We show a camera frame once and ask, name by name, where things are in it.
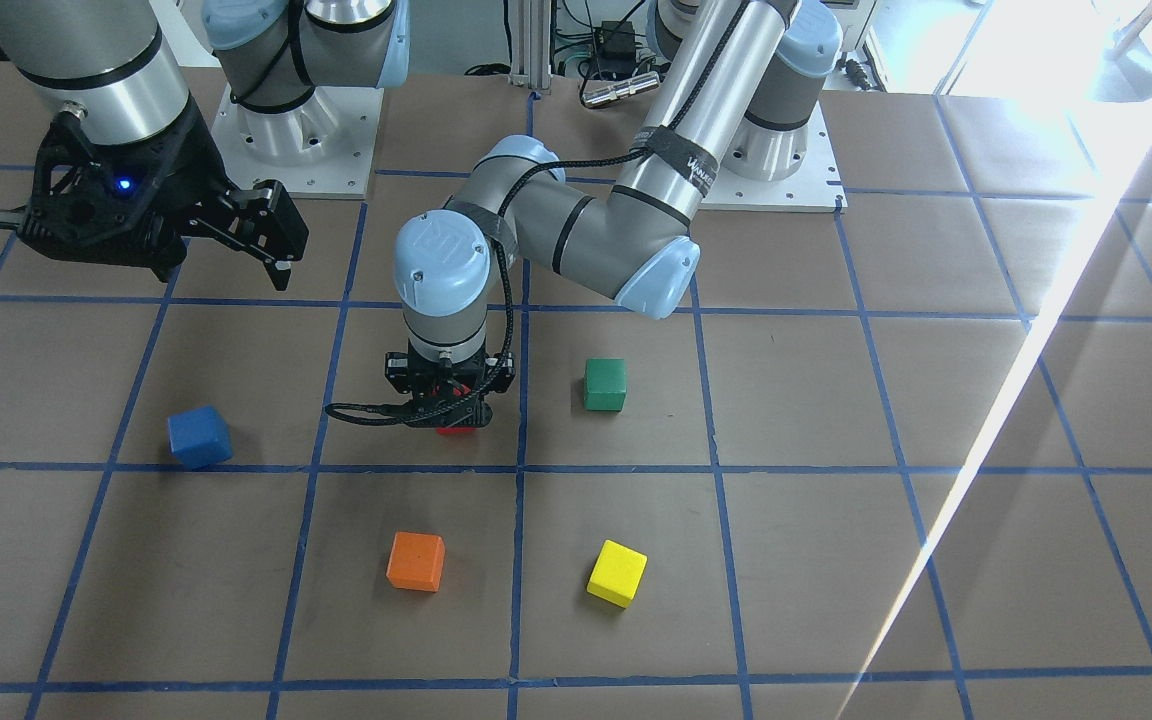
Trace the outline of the black gripper blue side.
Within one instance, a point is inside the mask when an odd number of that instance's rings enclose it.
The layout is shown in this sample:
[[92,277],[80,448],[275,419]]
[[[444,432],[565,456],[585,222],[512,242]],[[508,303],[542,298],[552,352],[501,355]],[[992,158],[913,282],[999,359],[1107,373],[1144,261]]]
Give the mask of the black gripper blue side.
[[230,187],[194,97],[161,132],[120,145],[91,141],[61,109],[38,147],[15,236],[45,258],[138,266],[165,281],[185,259],[185,232],[250,255],[274,290],[287,290],[305,258],[305,219],[278,179]]

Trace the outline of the black gripper red side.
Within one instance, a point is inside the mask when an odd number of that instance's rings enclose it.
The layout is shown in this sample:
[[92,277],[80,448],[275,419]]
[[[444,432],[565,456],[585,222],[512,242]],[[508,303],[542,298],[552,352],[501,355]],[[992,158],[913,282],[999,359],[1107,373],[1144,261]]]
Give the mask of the black gripper red side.
[[462,363],[434,363],[410,348],[387,354],[385,378],[408,400],[385,406],[384,414],[397,416],[408,427],[483,429],[493,418],[486,395],[505,393],[516,378],[515,355],[488,355],[480,348]]

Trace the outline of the robot arm near red block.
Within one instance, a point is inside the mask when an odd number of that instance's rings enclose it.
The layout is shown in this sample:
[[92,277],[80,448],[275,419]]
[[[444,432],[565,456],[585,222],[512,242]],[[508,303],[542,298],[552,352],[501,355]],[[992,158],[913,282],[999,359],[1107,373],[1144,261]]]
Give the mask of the robot arm near red block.
[[506,301],[524,258],[662,319],[691,282],[700,249],[690,225],[717,179],[776,182],[799,167],[806,127],[844,44],[823,1],[652,1],[649,40],[668,60],[655,97],[599,197],[568,184],[538,138],[511,135],[476,164],[439,209],[397,232],[393,279],[408,332],[385,377],[401,406],[357,406],[361,424],[479,429],[488,393],[515,378],[506,323],[486,348],[488,295]]

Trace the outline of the robot arm near blue block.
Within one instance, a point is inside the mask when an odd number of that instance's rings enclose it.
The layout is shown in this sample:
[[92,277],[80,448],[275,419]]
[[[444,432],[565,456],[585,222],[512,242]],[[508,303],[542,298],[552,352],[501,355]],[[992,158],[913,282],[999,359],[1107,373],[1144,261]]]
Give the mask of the robot arm near blue block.
[[[407,1],[206,1],[232,137],[279,168],[343,158],[329,88],[397,88]],[[308,227],[279,179],[238,185],[146,1],[0,1],[0,47],[52,111],[31,191],[0,232],[45,258],[136,266],[169,281],[189,238],[251,256],[275,290]]]

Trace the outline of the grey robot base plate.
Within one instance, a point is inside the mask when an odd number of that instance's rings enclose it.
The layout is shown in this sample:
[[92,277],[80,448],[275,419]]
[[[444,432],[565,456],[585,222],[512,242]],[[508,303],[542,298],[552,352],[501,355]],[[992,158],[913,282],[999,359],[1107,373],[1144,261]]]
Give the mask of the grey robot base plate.
[[364,200],[384,99],[381,88],[316,88],[300,108],[262,114],[223,96],[212,138],[244,190],[275,179],[294,199]]
[[778,131],[741,120],[700,209],[835,213],[846,210],[826,120],[814,105],[806,124]]

